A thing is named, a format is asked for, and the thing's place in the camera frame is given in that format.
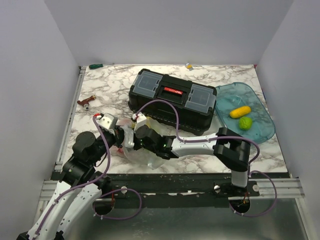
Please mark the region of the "clear plastic bag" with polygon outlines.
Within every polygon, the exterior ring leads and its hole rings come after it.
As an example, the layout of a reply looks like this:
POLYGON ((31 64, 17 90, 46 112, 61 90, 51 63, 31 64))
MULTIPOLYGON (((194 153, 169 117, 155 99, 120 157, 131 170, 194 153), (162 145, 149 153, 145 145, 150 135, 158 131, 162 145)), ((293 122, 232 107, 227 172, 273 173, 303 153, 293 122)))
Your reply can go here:
MULTIPOLYGON (((166 125, 159 123, 157 120, 154 120, 149 116, 147 117, 147 125, 161 136, 170 135, 171 133, 171 131, 168 129, 166 125)), ((127 148, 125 146, 122 148, 117 148, 113 146, 112 148, 118 156, 124 157, 133 164, 148 167, 151 170, 159 168, 166 162, 165 159, 156 156, 155 153, 150 152, 144 148, 140 148, 139 150, 127 148)))

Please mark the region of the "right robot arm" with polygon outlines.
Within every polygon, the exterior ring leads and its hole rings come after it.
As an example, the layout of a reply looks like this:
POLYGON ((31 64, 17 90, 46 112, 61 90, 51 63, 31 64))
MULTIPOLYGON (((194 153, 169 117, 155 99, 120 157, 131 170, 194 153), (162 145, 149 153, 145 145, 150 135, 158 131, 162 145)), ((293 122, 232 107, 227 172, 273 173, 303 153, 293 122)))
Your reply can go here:
POLYGON ((183 137, 160 135, 143 125, 134 130, 135 143, 165 160, 191 155, 216 156, 231 170, 231 184, 246 188, 248 184, 251 143, 226 127, 207 136, 183 137))

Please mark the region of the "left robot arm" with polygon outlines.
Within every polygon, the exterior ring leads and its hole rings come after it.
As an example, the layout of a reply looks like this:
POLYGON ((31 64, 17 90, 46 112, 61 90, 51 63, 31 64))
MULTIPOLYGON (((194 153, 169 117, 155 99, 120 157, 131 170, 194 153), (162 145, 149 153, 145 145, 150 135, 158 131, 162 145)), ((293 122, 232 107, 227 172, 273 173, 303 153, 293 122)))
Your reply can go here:
POLYGON ((96 170, 102 157, 110 157, 110 147, 121 147, 124 130, 102 130, 99 137, 80 133, 70 159, 63 165, 59 181, 44 212, 33 227, 18 235, 19 240, 64 240, 72 225, 104 193, 112 191, 107 173, 96 170))

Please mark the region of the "green fake fruit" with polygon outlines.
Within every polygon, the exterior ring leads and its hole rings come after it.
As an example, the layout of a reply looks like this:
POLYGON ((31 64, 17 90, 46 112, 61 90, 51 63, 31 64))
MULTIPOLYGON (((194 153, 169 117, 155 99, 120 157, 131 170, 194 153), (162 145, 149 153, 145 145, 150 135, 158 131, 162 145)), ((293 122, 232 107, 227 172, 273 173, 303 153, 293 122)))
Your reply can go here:
POLYGON ((241 130, 249 130, 252 127, 253 120, 250 117, 243 116, 239 119, 238 126, 241 130))

